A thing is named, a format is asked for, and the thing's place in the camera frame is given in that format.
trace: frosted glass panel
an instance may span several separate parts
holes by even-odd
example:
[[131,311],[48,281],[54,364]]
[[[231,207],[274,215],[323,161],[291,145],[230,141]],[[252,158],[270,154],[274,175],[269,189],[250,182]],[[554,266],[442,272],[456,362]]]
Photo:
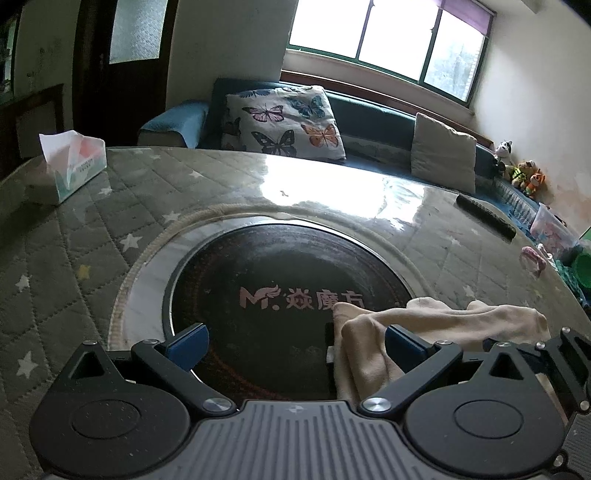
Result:
[[118,0],[109,63],[157,59],[168,0]]

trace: wall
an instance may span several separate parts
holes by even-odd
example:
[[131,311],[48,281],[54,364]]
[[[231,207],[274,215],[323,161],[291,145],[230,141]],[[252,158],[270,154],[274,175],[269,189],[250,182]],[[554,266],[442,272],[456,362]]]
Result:
[[577,233],[591,225],[591,28],[559,0],[500,15],[480,77],[472,128],[513,140],[513,161],[548,178],[540,200]]
[[294,72],[340,80],[341,82],[385,93],[431,110],[467,127],[473,121],[473,113],[459,103],[406,80],[348,61],[304,51],[287,50],[283,68]]
[[278,80],[297,0],[180,0],[167,106],[209,99],[218,77]]
[[[15,95],[64,83],[66,129],[73,126],[72,58],[79,9],[80,0],[31,0],[22,9],[15,50]],[[32,90],[29,73],[35,74]]]

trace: quilted tablecloth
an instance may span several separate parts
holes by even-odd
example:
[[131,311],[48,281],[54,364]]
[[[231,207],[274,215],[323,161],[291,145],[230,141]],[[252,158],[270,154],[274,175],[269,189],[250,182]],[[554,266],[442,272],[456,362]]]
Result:
[[109,332],[119,287],[141,252],[183,215],[218,204],[307,205],[390,241],[452,308],[473,299],[538,309],[555,335],[591,332],[552,270],[535,280],[512,242],[455,194],[307,160],[182,148],[112,148],[108,167],[60,207],[24,201],[26,166],[0,185],[0,472],[40,473],[28,422],[79,343]]

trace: pink toy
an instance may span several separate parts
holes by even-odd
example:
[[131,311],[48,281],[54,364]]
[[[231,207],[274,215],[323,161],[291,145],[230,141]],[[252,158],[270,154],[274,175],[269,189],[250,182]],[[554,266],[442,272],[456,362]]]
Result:
[[546,268],[546,260],[532,247],[523,247],[519,255],[519,263],[529,270],[535,278],[539,278]]

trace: wooden door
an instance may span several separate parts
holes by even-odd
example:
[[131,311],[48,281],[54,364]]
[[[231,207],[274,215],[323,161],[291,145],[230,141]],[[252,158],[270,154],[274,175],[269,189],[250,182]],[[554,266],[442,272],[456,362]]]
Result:
[[73,65],[74,128],[135,145],[165,109],[178,0],[82,0]]

